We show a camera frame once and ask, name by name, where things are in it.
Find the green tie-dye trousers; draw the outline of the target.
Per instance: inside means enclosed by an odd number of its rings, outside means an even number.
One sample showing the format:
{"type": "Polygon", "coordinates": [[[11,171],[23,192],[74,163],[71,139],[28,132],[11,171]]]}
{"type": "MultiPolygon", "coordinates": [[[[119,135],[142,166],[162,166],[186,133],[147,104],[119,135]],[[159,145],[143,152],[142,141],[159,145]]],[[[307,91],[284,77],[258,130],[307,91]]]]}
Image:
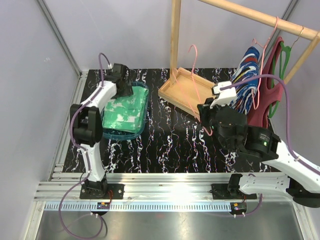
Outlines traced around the green tie-dye trousers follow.
{"type": "Polygon", "coordinates": [[[133,95],[108,101],[104,107],[102,127],[129,133],[137,133],[141,128],[149,90],[133,86],[133,95]]]}

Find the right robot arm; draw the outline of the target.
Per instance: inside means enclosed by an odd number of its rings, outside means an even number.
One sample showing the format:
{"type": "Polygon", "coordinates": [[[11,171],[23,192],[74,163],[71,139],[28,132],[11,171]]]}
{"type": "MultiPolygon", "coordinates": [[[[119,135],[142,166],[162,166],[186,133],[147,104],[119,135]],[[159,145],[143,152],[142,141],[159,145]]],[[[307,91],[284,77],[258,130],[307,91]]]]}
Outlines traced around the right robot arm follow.
{"type": "Polygon", "coordinates": [[[198,104],[201,126],[210,129],[220,145],[239,157],[270,166],[277,176],[233,173],[224,192],[232,199],[264,194],[291,198],[309,208],[320,206],[320,168],[289,150],[267,128],[248,125],[247,117],[225,105],[198,104]]]}

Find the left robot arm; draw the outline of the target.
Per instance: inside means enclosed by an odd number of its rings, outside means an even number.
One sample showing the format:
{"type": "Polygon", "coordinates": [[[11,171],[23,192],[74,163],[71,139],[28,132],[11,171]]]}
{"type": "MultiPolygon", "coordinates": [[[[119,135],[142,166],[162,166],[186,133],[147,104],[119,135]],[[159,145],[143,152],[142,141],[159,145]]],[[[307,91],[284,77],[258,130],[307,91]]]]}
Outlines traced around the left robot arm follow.
{"type": "Polygon", "coordinates": [[[86,100],[70,107],[70,139],[81,152],[87,173],[80,182],[98,199],[106,197],[109,191],[100,154],[101,112],[110,100],[133,94],[128,70],[126,65],[115,63],[108,74],[102,75],[97,88],[86,100]]]}

